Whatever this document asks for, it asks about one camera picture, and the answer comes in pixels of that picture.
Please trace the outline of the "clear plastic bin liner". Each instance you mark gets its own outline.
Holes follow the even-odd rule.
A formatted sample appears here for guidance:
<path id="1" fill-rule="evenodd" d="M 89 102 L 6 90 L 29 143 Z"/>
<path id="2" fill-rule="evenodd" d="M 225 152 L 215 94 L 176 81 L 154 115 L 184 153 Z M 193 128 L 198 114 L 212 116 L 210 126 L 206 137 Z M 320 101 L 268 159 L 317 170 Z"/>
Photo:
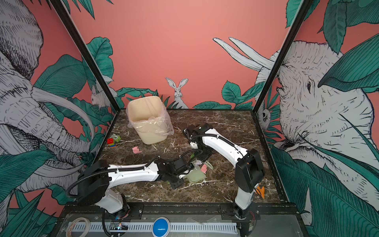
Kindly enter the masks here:
<path id="1" fill-rule="evenodd" d="M 167 110 L 162 108 L 128 108 L 129 127 L 138 133 L 168 136 L 173 134 L 172 123 Z"/>

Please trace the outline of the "light green plastic dustpan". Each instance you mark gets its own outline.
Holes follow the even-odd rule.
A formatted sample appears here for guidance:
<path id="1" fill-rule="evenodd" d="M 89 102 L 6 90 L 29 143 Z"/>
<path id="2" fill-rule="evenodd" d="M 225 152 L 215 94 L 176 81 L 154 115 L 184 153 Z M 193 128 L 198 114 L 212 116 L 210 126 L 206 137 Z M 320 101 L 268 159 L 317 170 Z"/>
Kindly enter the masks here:
<path id="1" fill-rule="evenodd" d="M 206 178 L 207 176 L 201 171 L 200 168 L 195 168 L 191 170 L 190 178 L 188 179 L 188 181 L 191 184 L 194 184 L 194 183 L 202 182 Z"/>

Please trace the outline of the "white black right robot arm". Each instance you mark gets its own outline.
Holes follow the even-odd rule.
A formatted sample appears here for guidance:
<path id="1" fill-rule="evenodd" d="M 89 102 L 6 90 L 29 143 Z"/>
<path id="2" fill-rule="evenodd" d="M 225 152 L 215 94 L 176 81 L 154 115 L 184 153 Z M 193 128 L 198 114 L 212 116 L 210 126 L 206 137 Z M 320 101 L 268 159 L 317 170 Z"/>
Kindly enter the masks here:
<path id="1" fill-rule="evenodd" d="M 265 175 L 265 169 L 256 149 L 245 149 L 221 135 L 210 124 L 190 125 L 182 130 L 189 144 L 195 149 L 189 163 L 205 163 L 218 153 L 235 168 L 235 182 L 238 186 L 234 204 L 239 211 L 246 211 L 253 202 L 253 195 Z"/>

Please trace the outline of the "light green hand brush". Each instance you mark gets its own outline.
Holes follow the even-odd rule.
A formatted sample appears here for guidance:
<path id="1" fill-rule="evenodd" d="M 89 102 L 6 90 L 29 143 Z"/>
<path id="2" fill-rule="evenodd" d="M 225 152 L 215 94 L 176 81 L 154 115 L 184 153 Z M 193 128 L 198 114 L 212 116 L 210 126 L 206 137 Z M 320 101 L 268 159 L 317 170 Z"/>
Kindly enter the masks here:
<path id="1" fill-rule="evenodd" d="M 213 165 L 208 161 L 202 162 L 200 160 L 195 160 L 194 162 L 192 162 L 192 164 L 195 167 L 199 167 L 199 168 L 202 168 L 204 165 L 206 165 L 207 168 L 210 168 L 211 170 L 214 169 Z"/>

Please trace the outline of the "cream plastic trash bin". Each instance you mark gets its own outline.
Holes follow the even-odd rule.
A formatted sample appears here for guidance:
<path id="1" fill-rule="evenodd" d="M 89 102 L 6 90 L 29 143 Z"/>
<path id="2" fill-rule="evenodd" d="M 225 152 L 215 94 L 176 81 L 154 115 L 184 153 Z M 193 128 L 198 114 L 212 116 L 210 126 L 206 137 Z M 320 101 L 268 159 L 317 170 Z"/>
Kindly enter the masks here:
<path id="1" fill-rule="evenodd" d="M 135 129 L 146 145 L 165 140 L 169 133 L 166 108 L 157 96 L 148 96 L 129 102 L 127 106 L 129 127 Z"/>

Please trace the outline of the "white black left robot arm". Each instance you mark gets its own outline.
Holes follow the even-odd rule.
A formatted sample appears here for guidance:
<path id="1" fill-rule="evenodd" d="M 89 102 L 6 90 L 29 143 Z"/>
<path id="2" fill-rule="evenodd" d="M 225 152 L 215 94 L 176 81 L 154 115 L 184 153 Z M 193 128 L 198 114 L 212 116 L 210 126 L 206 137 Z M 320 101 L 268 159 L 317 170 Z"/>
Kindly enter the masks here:
<path id="1" fill-rule="evenodd" d="M 183 176 L 194 169 L 190 162 L 202 153 L 200 149 L 191 149 L 175 160 L 157 156 L 147 164 L 132 166 L 109 165 L 106 161 L 99 161 L 68 187 L 66 196 L 75 198 L 77 205 L 96 205 L 109 214 L 119 215 L 121 219 L 127 215 L 130 207 L 122 194 L 112 190 L 113 187 L 136 182 L 166 181 L 172 189 L 176 189 L 183 185 Z M 184 159 L 187 154 L 193 154 L 190 162 Z"/>

